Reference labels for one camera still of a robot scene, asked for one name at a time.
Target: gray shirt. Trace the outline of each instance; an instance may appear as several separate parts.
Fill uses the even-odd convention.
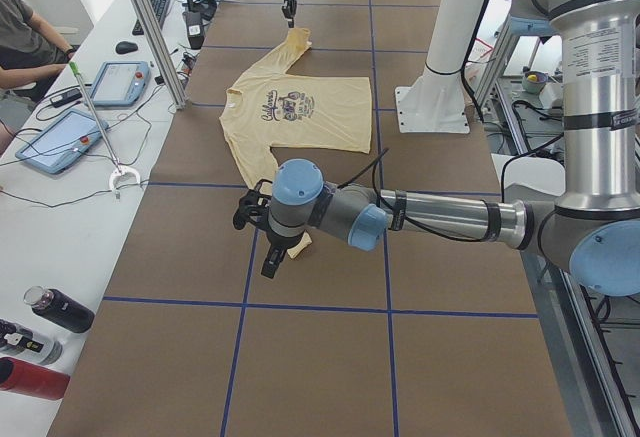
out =
[[[62,51],[51,44],[27,22],[33,9],[22,0],[0,0],[0,67],[27,69],[65,63]]]

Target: t-shirt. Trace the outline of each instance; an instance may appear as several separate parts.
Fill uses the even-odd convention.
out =
[[[271,147],[349,150],[371,145],[368,77],[305,77],[285,72],[311,46],[308,29],[286,40],[247,69],[227,90],[220,117],[225,140],[248,187],[273,180]]]
[[[0,0],[0,67],[28,69],[66,62],[64,53],[27,22],[33,9],[22,0]]]

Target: device screen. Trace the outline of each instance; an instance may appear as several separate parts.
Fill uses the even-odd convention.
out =
[[[34,160],[45,166],[53,166],[60,156],[74,148],[76,141],[96,129],[96,122],[77,112],[69,114],[44,132],[27,146],[22,158]]]
[[[138,64],[109,64],[92,98],[98,102],[121,102],[127,98]]]

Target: brown table surface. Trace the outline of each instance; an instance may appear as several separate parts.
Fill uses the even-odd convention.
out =
[[[371,253],[313,232],[275,278],[231,224],[245,187],[225,89],[286,34],[280,0],[223,2],[49,432],[75,436],[568,436],[518,254],[389,233]],[[386,188],[496,199],[482,126],[398,131],[439,0],[300,0],[290,73],[367,76],[372,154],[274,149],[339,182],[380,148]],[[368,184],[369,177],[362,183]]]

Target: red object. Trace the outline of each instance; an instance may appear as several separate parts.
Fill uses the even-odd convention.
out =
[[[0,358],[0,390],[58,400],[64,396],[70,377],[12,357]]]

